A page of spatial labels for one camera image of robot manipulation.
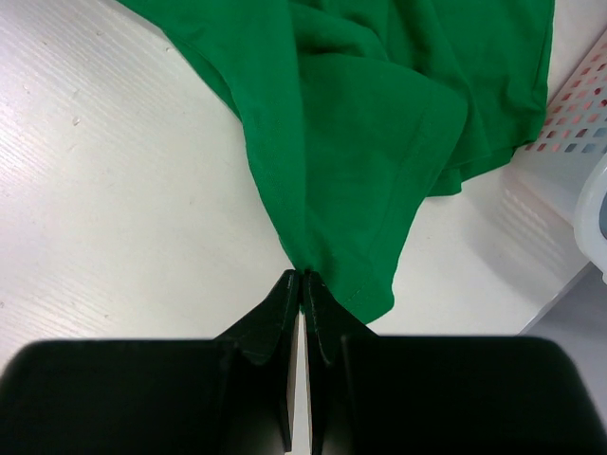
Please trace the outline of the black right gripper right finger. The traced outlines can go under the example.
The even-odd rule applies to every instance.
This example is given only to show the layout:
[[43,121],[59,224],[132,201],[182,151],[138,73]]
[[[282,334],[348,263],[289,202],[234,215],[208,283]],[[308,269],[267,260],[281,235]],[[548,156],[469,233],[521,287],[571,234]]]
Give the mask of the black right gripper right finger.
[[381,336],[302,278],[315,454],[602,454],[571,358],[527,336]]

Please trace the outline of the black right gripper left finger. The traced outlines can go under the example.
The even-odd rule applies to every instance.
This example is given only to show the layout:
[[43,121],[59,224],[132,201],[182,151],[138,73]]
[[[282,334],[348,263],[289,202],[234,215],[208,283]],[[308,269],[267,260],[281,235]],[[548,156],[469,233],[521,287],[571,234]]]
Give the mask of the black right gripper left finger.
[[212,339],[30,343],[1,376],[5,454],[285,454],[299,277]]

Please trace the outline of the green t-shirt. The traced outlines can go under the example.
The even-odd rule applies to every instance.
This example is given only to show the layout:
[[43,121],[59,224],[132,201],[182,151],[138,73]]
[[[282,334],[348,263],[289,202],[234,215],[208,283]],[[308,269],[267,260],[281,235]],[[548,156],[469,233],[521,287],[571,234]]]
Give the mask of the green t-shirt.
[[130,1],[243,126],[295,268],[364,323],[430,196],[544,124],[551,1]]

